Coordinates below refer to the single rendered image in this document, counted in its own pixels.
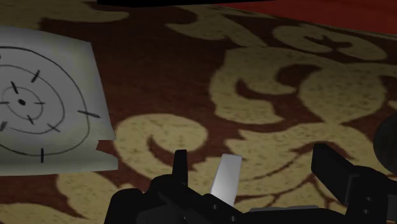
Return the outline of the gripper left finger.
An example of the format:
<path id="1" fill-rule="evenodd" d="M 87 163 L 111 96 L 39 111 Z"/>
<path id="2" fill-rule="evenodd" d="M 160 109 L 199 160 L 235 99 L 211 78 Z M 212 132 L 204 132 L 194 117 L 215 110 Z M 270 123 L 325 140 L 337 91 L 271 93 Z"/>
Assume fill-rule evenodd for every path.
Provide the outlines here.
<path id="1" fill-rule="evenodd" d="M 242 213 L 219 198 L 188 187 L 186 150 L 176 150 L 171 174 L 151 180 L 146 193 L 116 192 L 104 224 L 238 224 Z"/>

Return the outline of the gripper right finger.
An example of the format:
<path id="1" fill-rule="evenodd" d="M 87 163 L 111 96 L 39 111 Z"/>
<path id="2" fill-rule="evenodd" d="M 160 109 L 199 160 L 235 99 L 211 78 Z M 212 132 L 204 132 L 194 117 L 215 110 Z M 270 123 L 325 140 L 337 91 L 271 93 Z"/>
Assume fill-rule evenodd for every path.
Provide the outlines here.
<path id="1" fill-rule="evenodd" d="M 347 207 L 345 214 L 320 209 L 324 224 L 397 224 L 397 181 L 370 167 L 353 165 L 324 143 L 313 147 L 311 171 Z"/>

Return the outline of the dark round object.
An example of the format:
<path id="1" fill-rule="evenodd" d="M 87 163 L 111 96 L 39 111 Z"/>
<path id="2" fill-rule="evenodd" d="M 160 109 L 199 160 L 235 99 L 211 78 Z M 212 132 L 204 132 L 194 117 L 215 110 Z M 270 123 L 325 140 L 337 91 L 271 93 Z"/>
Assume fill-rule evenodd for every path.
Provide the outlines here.
<path id="1" fill-rule="evenodd" d="M 397 112 L 388 116 L 377 127 L 373 150 L 377 160 L 397 176 Z"/>

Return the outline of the white paper with drawn circles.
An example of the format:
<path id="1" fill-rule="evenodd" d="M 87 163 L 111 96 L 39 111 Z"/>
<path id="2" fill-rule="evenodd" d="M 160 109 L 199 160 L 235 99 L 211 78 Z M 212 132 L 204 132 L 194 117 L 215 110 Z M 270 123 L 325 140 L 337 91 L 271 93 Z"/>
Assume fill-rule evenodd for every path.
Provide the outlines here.
<path id="1" fill-rule="evenodd" d="M 89 42 L 0 25 L 0 176 L 112 171 L 114 138 Z"/>

